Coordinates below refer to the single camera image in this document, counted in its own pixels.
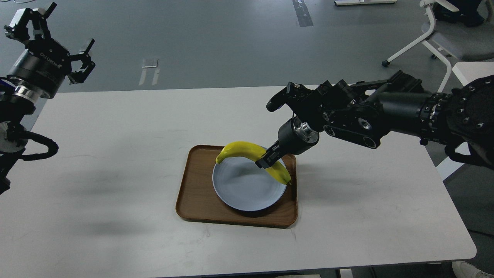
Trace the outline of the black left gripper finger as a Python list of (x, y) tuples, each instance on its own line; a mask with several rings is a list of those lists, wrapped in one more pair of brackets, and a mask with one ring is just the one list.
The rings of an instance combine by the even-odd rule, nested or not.
[(94, 45), (95, 39), (90, 38), (81, 47), (78, 54), (69, 55), (68, 58), (71, 62), (80, 61), (81, 67), (79, 71), (71, 72), (68, 75), (71, 84), (82, 84), (86, 81), (92, 70), (95, 68), (95, 63), (90, 56), (90, 50)]
[(57, 4), (51, 2), (46, 8), (17, 10), (10, 24), (4, 26), (5, 36), (23, 45), (42, 39), (52, 39), (47, 18), (51, 16), (56, 7)]

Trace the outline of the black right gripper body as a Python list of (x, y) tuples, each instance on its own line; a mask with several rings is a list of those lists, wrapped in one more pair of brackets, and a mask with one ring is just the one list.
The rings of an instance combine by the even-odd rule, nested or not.
[(282, 149), (284, 155), (302, 154), (319, 142), (320, 134), (299, 118), (291, 118), (277, 132), (277, 141), (268, 149)]

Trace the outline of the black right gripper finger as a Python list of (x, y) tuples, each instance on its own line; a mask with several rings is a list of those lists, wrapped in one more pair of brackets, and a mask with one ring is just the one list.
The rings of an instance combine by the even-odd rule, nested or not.
[(255, 164), (258, 168), (267, 169), (274, 166), (284, 156), (284, 150), (282, 149), (267, 149), (261, 158), (256, 160)]

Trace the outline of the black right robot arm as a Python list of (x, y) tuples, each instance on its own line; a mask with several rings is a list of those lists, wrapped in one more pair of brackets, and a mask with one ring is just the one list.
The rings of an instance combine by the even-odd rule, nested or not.
[(410, 134), (445, 145), (453, 161), (493, 168), (493, 76), (478, 78), (451, 93), (431, 93), (422, 81), (403, 71), (379, 81), (348, 85), (325, 81), (316, 89), (289, 82), (267, 103), (270, 112), (289, 106), (293, 118), (277, 141), (255, 161), (268, 168), (286, 154), (315, 146), (321, 132), (376, 149), (389, 132)]

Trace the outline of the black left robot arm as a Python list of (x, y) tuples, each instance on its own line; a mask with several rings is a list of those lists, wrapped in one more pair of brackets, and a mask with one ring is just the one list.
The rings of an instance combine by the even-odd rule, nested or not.
[(94, 39), (77, 54), (71, 54), (51, 37), (47, 18), (56, 8), (17, 10), (5, 35), (25, 46), (9, 73), (1, 77), (0, 101), (0, 189), (10, 189), (7, 174), (18, 160), (36, 161), (58, 153), (58, 144), (50, 138), (27, 130), (22, 119), (34, 114), (40, 98), (52, 99), (63, 81), (82, 84), (95, 68), (90, 56)]

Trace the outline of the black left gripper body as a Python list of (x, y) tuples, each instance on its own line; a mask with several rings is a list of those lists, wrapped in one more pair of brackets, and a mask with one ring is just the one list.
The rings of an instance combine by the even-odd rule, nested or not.
[(69, 51), (55, 39), (32, 40), (7, 74), (15, 85), (24, 82), (52, 99), (72, 71)]

